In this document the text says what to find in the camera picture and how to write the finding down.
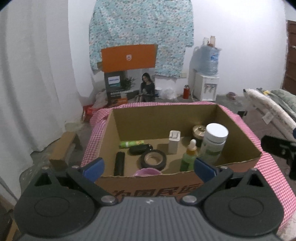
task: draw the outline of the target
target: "blue patterned cloth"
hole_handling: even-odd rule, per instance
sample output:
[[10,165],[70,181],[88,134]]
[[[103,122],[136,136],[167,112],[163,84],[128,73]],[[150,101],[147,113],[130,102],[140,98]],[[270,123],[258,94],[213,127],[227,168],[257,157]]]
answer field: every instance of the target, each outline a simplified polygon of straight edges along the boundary
[[101,49],[158,44],[155,73],[178,78],[193,31],[190,0],[97,0],[89,25],[91,68],[98,69]]

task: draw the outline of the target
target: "dropper bottle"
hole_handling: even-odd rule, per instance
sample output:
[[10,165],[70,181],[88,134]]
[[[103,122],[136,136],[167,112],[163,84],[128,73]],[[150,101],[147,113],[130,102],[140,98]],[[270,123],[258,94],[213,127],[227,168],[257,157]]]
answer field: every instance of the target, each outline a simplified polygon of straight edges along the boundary
[[186,152],[183,154],[180,172],[192,171],[196,157],[196,140],[192,139],[187,147]]

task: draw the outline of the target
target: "blue gripper pad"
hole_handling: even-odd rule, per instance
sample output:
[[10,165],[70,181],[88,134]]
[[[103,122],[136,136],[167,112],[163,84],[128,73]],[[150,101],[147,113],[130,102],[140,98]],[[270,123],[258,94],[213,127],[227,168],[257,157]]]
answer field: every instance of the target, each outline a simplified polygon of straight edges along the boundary
[[105,170],[104,160],[98,157],[97,159],[84,166],[82,170],[82,175],[85,178],[87,178],[91,182],[95,182]]
[[199,158],[196,158],[194,161],[194,172],[204,183],[216,176],[216,168]]

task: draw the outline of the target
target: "orange sign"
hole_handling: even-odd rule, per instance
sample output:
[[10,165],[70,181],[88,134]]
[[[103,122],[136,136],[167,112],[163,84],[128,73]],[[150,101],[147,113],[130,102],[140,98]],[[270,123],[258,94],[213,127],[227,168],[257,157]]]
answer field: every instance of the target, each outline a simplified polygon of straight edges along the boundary
[[102,49],[105,73],[129,69],[154,68],[157,45],[125,45]]

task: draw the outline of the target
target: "woman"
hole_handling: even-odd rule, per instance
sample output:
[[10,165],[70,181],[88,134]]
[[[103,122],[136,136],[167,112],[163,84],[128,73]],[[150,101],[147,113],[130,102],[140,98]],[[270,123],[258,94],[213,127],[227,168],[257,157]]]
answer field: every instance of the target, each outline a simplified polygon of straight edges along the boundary
[[142,96],[143,102],[154,102],[155,101],[155,85],[152,82],[150,75],[144,73],[142,75],[142,83],[140,87],[140,96]]

